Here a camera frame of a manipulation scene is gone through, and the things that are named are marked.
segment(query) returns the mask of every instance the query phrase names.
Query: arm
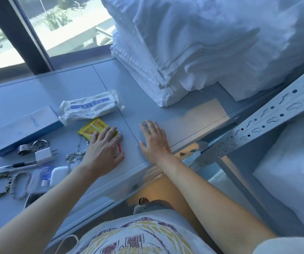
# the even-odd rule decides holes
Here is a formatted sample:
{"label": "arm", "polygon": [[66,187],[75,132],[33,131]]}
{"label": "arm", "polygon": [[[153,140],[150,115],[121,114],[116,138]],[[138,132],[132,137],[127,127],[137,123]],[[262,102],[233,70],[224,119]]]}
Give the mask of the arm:
{"label": "arm", "polygon": [[276,237],[246,209],[175,157],[165,131],[156,122],[147,121],[147,125],[149,131],[141,126],[147,145],[140,142],[142,153],[177,186],[206,232],[225,254],[251,254],[257,245]]}
{"label": "arm", "polygon": [[114,158],[122,135],[111,142],[116,128],[92,136],[82,163],[0,229],[0,253],[42,253],[71,209],[99,177],[113,170],[124,153]]}

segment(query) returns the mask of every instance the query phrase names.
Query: forearm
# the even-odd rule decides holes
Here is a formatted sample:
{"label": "forearm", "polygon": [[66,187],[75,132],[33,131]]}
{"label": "forearm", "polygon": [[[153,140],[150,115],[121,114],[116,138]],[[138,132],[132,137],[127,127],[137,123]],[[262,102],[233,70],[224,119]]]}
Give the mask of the forearm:
{"label": "forearm", "polygon": [[185,166],[167,156],[158,164],[185,197],[212,239],[226,254],[251,254],[275,235],[256,217]]}
{"label": "forearm", "polygon": [[42,253],[92,181],[75,168],[0,229],[0,253]]}

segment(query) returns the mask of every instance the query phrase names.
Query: white metal shelf upright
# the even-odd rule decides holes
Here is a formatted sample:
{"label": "white metal shelf upright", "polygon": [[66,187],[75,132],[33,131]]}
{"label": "white metal shelf upright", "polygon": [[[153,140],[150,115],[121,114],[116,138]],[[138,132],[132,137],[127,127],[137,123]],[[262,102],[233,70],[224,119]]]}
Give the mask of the white metal shelf upright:
{"label": "white metal shelf upright", "polygon": [[244,122],[227,132],[190,167],[199,170],[283,124],[304,111],[304,74],[282,90]]}

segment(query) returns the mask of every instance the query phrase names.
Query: drawstring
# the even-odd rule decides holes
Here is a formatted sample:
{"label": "drawstring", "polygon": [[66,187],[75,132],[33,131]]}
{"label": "drawstring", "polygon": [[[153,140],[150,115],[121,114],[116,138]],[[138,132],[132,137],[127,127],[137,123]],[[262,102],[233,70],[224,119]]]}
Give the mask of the drawstring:
{"label": "drawstring", "polygon": [[74,237],[75,240],[77,241],[77,243],[74,245],[73,248],[75,248],[75,246],[79,245],[79,239],[78,239],[78,237],[77,237],[76,235],[74,235],[74,234],[71,234],[71,235],[69,235],[69,236],[66,236],[66,237],[61,241],[61,243],[59,244],[59,246],[58,246],[57,251],[55,252],[55,254],[58,253],[60,247],[62,246],[62,243],[63,243],[67,238],[69,238],[69,237]]}

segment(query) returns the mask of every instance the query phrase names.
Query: blue and white box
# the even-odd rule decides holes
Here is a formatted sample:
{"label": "blue and white box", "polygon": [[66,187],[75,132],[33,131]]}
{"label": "blue and white box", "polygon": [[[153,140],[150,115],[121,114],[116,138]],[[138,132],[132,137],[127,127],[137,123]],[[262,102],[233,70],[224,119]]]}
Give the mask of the blue and white box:
{"label": "blue and white box", "polygon": [[0,157],[11,153],[22,144],[29,144],[49,132],[62,127],[50,106],[37,110],[19,120],[0,127]]}

